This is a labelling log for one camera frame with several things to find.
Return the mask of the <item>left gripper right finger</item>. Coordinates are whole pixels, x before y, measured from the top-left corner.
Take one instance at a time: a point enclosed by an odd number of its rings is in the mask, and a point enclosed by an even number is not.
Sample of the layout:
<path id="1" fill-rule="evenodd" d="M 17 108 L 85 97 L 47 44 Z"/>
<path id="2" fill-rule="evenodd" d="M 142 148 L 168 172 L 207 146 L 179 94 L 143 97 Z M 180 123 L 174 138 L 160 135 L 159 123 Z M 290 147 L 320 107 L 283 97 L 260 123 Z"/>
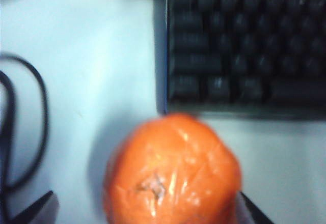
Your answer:
<path id="1" fill-rule="evenodd" d="M 242 191 L 236 195 L 236 219 L 237 223 L 273 224 Z"/>

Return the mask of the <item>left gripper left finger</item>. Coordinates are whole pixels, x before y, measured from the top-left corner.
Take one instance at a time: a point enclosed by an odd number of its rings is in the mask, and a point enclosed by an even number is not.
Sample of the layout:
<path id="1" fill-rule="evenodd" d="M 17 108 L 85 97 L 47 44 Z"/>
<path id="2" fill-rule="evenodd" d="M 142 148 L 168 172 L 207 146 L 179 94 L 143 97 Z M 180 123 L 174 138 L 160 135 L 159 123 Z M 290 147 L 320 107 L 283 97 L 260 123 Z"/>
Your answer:
<path id="1" fill-rule="evenodd" d="M 55 223 L 59 211 L 59 199 L 49 191 L 17 215 L 17 223 Z"/>

